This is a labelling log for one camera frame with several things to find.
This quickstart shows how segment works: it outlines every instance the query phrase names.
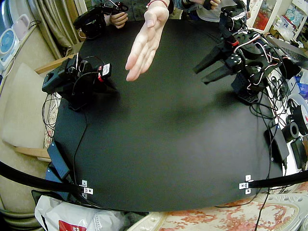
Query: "black table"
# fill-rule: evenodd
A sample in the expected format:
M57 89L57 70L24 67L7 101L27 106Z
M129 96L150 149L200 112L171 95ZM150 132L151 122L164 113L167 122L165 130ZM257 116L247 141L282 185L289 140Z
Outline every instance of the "black table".
M239 190L245 175L260 180L268 174L266 127L232 93L234 77L206 86L204 73L192 71L219 41L218 27L169 20L149 71L126 82L125 63L141 26L110 26L81 48L81 57L96 55L113 65L119 94L98 95L79 113L61 102L54 138L70 164L76 152L77 181L94 189L92 202L129 211L201 208L247 197ZM281 175L273 163L270 177Z

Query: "open palm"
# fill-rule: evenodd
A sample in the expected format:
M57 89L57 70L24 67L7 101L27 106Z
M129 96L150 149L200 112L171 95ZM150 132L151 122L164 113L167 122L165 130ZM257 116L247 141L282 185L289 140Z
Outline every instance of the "open palm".
M165 6L151 6L144 14L145 23L136 36L128 56L125 67L129 70L127 81L136 80L140 74L149 69L169 16Z

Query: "beige cushion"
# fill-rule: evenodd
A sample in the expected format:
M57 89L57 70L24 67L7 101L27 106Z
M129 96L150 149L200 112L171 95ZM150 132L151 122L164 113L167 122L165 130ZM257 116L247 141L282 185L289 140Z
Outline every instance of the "beige cushion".
M15 147L43 148L45 126L41 110L47 94L44 78L22 63L14 77L4 111L2 139Z

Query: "black pole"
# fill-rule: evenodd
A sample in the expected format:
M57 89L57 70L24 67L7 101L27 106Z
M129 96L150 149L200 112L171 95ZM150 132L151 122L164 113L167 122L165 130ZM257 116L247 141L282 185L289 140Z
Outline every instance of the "black pole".
M74 185L74 184L66 184L66 183L57 183L50 180L41 179L38 177L34 177L18 171L0 161L0 175L4 176L7 179L13 180L17 183L27 185L30 187L35 187L39 189L45 189L49 191L57 191L57 192L68 192L72 194L82 193L83 187Z
M255 180L248 183L249 188L271 188L277 186L287 186L308 181L308 171L295 173L285 177L277 177L267 180Z

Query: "metal bracket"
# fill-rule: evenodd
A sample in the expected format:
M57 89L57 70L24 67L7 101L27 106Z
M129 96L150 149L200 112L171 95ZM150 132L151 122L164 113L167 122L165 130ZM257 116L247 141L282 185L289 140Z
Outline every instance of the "metal bracket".
M239 189L245 189L245 194L248 195L251 193L251 189L248 188L248 183L252 182L251 175L245 176L245 182L239 184Z
M82 180L82 184L80 186L83 187L82 196L84 198L87 199L87 197L88 197L87 194L93 195L93 189L92 188L88 188L88 182L86 180Z

